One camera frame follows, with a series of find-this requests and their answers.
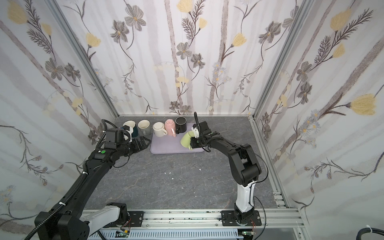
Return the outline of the light green ceramic mug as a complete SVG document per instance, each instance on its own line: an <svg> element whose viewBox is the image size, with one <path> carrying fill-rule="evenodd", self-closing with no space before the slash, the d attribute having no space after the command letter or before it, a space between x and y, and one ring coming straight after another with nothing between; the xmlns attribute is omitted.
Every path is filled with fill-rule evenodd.
<svg viewBox="0 0 384 240"><path fill-rule="evenodd" d="M185 133L180 141L181 145L188 150L192 150L193 148L191 146L191 138L194 138L194 137L195 137L195 133L193 131L189 131Z"/></svg>

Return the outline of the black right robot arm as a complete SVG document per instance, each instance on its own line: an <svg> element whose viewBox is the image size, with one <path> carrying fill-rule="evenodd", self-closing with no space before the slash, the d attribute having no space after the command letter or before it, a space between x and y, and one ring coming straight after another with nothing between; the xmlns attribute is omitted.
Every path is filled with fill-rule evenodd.
<svg viewBox="0 0 384 240"><path fill-rule="evenodd" d="M245 225L255 214L254 188L262 173L258 161L259 155L254 153L249 144L233 143L219 132L211 131L207 122L199 121L196 112L194 112L194 119L194 136L191 137L191 148L201 148L206 152L215 149L228 157L232 177L238 184L234 217L239 225Z"/></svg>

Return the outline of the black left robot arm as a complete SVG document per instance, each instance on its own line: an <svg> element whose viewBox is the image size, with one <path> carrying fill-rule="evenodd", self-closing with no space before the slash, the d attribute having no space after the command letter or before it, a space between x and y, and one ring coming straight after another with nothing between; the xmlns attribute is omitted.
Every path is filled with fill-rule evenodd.
<svg viewBox="0 0 384 240"><path fill-rule="evenodd" d="M91 230L90 221L82 221L85 205L101 179L121 157L130 157L145 150L151 140L139 137L132 141L104 141L83 163L83 172L49 212L40 212L35 228L26 236L30 240L38 234L40 240L86 240Z"/></svg>

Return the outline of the dark green ceramic mug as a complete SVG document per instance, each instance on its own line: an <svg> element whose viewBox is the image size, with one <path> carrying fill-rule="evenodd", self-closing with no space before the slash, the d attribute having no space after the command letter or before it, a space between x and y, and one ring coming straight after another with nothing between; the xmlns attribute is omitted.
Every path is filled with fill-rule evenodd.
<svg viewBox="0 0 384 240"><path fill-rule="evenodd" d="M138 127L135 121L129 120L123 124L124 127L129 127L129 132L131 133L132 138L136 138L139 135Z"/></svg>

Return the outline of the black ceramic mug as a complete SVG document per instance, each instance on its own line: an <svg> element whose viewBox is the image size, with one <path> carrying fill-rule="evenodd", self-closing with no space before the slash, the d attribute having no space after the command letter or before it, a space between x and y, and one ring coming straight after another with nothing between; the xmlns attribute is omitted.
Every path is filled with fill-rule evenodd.
<svg viewBox="0 0 384 240"><path fill-rule="evenodd" d="M176 134L182 134L187 131L187 119L185 117L178 117L175 120Z"/></svg>

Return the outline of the grey ceramic mug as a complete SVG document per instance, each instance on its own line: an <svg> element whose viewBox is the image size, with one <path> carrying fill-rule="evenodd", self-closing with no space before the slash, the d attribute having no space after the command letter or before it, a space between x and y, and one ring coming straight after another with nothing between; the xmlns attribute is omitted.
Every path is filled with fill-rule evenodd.
<svg viewBox="0 0 384 240"><path fill-rule="evenodd" d="M149 136L151 134L151 123L148 120L141 120L138 123L141 136Z"/></svg>

